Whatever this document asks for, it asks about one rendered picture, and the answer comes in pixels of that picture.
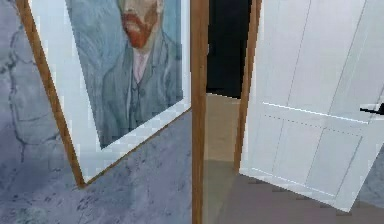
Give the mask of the wooden framed portrait painting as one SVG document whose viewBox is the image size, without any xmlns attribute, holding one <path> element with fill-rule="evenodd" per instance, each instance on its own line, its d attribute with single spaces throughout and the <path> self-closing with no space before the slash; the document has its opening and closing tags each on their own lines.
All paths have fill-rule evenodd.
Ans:
<svg viewBox="0 0 384 224">
<path fill-rule="evenodd" d="M 42 85 L 25 141 L 57 128 L 78 186 L 191 107 L 190 0 L 16 0 Z"/>
</svg>

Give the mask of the white panelled room door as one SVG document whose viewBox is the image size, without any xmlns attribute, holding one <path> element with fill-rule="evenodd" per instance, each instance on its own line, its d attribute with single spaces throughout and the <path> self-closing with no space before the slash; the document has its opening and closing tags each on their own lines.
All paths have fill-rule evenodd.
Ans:
<svg viewBox="0 0 384 224">
<path fill-rule="evenodd" d="M 265 0 L 240 172 L 348 212 L 384 145 L 384 0 Z"/>
</svg>

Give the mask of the wooden door frame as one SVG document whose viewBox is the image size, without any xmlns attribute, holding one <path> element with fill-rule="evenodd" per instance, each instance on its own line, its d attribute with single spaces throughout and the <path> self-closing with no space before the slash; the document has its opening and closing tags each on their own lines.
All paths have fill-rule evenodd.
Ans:
<svg viewBox="0 0 384 224">
<path fill-rule="evenodd" d="M 265 0 L 252 0 L 248 39 L 245 56 L 242 92 L 239 106 L 233 170 L 239 173 L 252 69 L 262 4 Z M 206 83 L 208 52 L 208 0 L 191 0 L 190 31 L 190 71 L 191 71 L 191 111 L 192 111 L 192 224 L 203 224 L 203 161 L 205 143 Z"/>
</svg>

